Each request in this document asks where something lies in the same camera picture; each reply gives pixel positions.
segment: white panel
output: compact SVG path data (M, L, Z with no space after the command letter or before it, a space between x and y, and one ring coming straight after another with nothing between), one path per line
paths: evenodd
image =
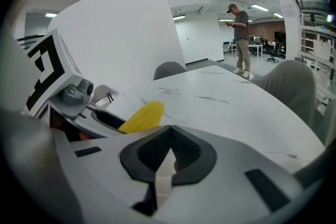
M187 14L175 21L185 62L222 60L223 49L216 13Z
M153 80L167 61L184 59L167 0L81 0L54 17L83 76L123 89Z

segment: desk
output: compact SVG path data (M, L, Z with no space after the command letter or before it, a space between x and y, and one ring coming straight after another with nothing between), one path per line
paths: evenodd
M290 173L324 151L316 135L288 107L218 66L123 91L107 110L128 120L151 100L165 104L161 125L178 124L244 142Z
M233 46L235 45L229 45L229 44L223 44L223 46L228 46L228 47L231 47L231 53L233 54ZM248 45L249 48L251 47L257 47L257 57L259 57L259 48L261 47L261 57L263 56L263 53L262 53L262 45Z

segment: brick wall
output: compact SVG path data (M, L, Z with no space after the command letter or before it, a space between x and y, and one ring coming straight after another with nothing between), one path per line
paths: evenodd
M282 30L285 32L285 22L268 22L250 25L250 35L262 37L270 41L275 41L274 32Z

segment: gray chair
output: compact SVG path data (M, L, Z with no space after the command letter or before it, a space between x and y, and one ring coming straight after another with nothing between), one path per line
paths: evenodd
M307 125L311 125L316 83L309 67L293 60L284 61L267 75L251 82L272 94Z
M316 136L325 146L329 146L336 138L336 100L329 102L321 124L315 130Z
M177 62L165 62L157 67L153 80L163 79L184 72L187 72L187 70Z
M97 104L101 108L106 108L112 101L112 94L118 95L118 93L106 85L99 85L94 89L91 103Z

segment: baseball cap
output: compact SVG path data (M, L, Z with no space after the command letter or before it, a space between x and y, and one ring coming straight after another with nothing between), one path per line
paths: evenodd
M236 4L230 4L229 5L229 8L227 8L227 13L230 13L231 9L234 8L234 7L237 7Z

